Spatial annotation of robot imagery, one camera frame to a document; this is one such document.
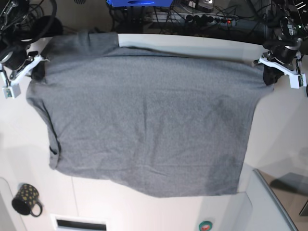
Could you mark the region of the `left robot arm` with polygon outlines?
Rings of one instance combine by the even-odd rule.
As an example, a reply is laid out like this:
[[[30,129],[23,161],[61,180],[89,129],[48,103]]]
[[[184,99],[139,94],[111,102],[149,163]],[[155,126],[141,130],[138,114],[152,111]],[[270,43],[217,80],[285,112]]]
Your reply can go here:
[[[267,40],[258,60],[264,65],[263,81],[268,85],[277,83],[280,77],[288,76],[290,87],[307,86],[306,74],[302,71],[304,54],[300,47],[308,38],[308,2],[306,0],[275,0],[276,18],[268,27],[278,30],[276,39]]]

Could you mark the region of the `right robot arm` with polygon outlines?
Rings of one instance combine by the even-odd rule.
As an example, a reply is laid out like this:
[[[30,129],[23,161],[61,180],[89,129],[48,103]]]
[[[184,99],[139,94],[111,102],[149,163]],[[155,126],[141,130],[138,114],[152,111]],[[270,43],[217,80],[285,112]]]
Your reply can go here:
[[[51,15],[47,24],[35,35],[23,30],[23,24],[30,21],[32,12],[41,7],[42,2],[34,8],[29,0],[2,0],[0,2],[0,76],[7,86],[23,78],[40,62],[47,59],[37,51],[27,52],[30,45],[41,39],[51,28],[57,13],[57,3],[50,1]]]

